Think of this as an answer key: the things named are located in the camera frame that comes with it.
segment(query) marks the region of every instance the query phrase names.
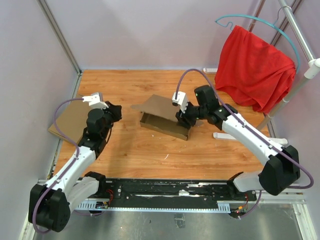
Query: red wire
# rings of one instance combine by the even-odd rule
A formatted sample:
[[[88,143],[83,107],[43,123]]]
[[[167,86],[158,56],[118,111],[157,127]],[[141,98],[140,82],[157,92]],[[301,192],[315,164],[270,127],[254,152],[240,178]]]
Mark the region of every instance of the red wire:
[[[106,192],[110,194],[110,199],[109,199],[109,206],[110,206],[111,201],[114,199],[114,192],[111,189],[107,189]]]
[[[248,194],[244,194],[245,195],[245,198],[246,198],[246,203],[244,204],[244,205],[242,205],[241,207],[246,207],[246,208],[248,208],[248,202],[249,202],[249,196],[248,196]]]

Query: cardboard sheet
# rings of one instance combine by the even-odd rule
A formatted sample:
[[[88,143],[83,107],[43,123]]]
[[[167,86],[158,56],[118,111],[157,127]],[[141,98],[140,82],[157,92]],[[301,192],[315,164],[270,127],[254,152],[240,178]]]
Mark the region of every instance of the cardboard sheet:
[[[79,143],[82,138],[84,128],[87,127],[86,121],[88,118],[88,112],[91,110],[87,102],[82,101],[72,101],[57,118],[56,123],[60,130],[71,138],[76,143]],[[59,137],[68,142],[64,137],[62,137],[57,131],[56,127],[52,124],[48,131],[53,135]]]
[[[153,94],[143,104],[132,105],[131,108],[143,113],[141,127],[182,140],[188,139],[190,130],[178,124],[176,113],[179,106],[173,106],[170,98]]]

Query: metal pole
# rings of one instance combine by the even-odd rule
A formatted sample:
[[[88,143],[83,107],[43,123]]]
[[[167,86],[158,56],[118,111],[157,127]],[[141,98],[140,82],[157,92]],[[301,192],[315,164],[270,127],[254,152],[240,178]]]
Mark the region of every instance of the metal pole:
[[[279,102],[271,112],[265,116],[264,120],[257,127],[258,130],[261,130],[275,115],[280,111],[296,94],[304,87],[304,85],[313,79],[318,73],[320,73],[320,58],[316,59],[311,67],[304,73],[302,79],[293,86],[291,91]]]
[[[296,11],[298,10],[298,8],[300,7],[300,5],[303,1],[304,0],[294,0],[293,1],[292,5],[291,5],[291,9],[292,9],[293,14],[296,13]],[[287,29],[288,24],[289,24],[288,19],[285,17],[283,19],[283,21],[281,22],[279,29],[281,29],[282,31],[285,31]],[[274,35],[273,39],[271,40],[270,44],[275,46],[281,37],[282,37],[282,34],[277,31],[276,34]]]
[[[74,55],[72,54],[69,45],[67,44],[67,41],[64,37],[64,35],[62,34],[59,25],[53,15],[53,13],[51,12],[49,5],[47,4],[46,0],[37,0],[37,2],[39,3],[44,15],[46,16],[47,20],[49,21],[56,37],[58,38],[65,54],[67,55],[67,57],[69,58],[71,64],[73,65],[75,71],[78,73],[78,77],[81,75],[82,70],[80,68],[80,66],[78,65],[76,58],[74,57]]]
[[[301,32],[300,27],[296,21],[296,18],[294,16],[291,8],[288,7],[287,1],[286,0],[278,0],[278,1],[283,9],[283,12],[284,12],[286,18],[288,19],[289,24],[291,25],[291,27],[293,29],[293,32],[294,32],[302,50],[303,50],[303,53],[304,53],[306,59],[308,60],[308,62],[314,60],[315,55],[314,55],[313,51],[310,49],[310,46],[309,46],[308,42],[306,41],[303,33]]]
[[[262,130],[270,121],[274,118],[276,113],[280,111],[295,95],[296,93],[309,81],[310,79],[303,76],[303,78],[296,84],[291,91],[282,99],[281,102],[279,102],[277,105],[275,105],[274,108],[267,114],[263,121],[256,127],[258,130]]]
[[[260,15],[260,13],[261,13],[261,10],[262,10],[262,8],[263,8],[263,6],[264,6],[264,4],[265,4],[265,1],[266,0],[261,0],[260,1],[260,3],[259,3],[259,6],[258,6],[258,8],[256,9],[256,11],[255,11],[255,14],[254,14],[254,16],[255,17],[259,17],[259,15]],[[251,23],[250,23],[250,26],[249,26],[249,32],[252,32],[253,31],[253,29],[254,29],[254,27],[255,27],[255,24],[256,24],[256,20],[252,20],[251,21]]]
[[[303,35],[303,33],[300,30],[300,27],[296,21],[296,18],[291,10],[291,8],[288,6],[286,0],[278,0],[283,12],[286,16],[286,19],[288,21],[288,23],[291,25],[292,30],[303,50],[303,53],[306,57],[306,59],[308,60],[308,62],[315,60],[314,57],[314,53],[313,51],[310,49],[310,46],[308,44],[308,42],[305,40],[305,37]],[[313,71],[315,70],[315,68],[318,68],[318,66],[311,66],[308,71]],[[310,76],[307,74],[307,72],[304,74],[304,76],[302,77],[302,79],[291,89],[291,91],[282,99],[281,102],[279,102],[272,110],[271,112],[265,116],[264,120],[258,125],[257,129],[261,130],[263,127],[266,126],[267,123],[270,122],[270,120],[276,115],[276,113],[278,111],[280,111],[297,93],[298,91],[310,80],[312,79],[314,76]]]

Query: small white object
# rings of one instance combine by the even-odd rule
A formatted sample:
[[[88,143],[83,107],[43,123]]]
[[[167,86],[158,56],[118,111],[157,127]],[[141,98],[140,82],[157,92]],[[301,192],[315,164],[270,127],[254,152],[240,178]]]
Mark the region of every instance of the small white object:
[[[307,79],[313,79],[320,72],[320,58],[313,61],[310,68],[304,73]]]
[[[180,110],[185,113],[188,106],[188,97],[187,94],[183,91],[178,91],[177,98],[176,92],[172,96],[172,102],[180,106]]]
[[[231,136],[230,134],[227,133],[220,133],[220,132],[214,132],[213,133],[213,137],[215,139],[219,139],[219,140],[230,140],[230,141],[237,141],[237,139],[235,139],[233,136]],[[275,143],[281,144],[281,145],[287,145],[288,144],[288,140],[286,138],[273,138],[273,137],[269,137],[269,139]]]
[[[218,68],[206,68],[206,67],[204,67],[204,68],[203,68],[203,71],[204,71],[206,74],[215,74],[215,73],[217,73]]]
[[[109,108],[109,106],[104,101],[101,101],[101,97],[100,97],[99,93],[95,93],[91,96],[84,96],[82,99],[83,99],[83,102],[89,103],[89,106],[92,109],[107,109],[107,108]]]

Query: metal floor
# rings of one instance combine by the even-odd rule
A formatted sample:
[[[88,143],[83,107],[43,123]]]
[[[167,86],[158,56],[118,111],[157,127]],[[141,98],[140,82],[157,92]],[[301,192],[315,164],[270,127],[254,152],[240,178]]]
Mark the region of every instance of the metal floor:
[[[33,240],[302,240],[291,204],[260,204],[242,220],[222,213],[108,211],[72,214],[60,233]]]

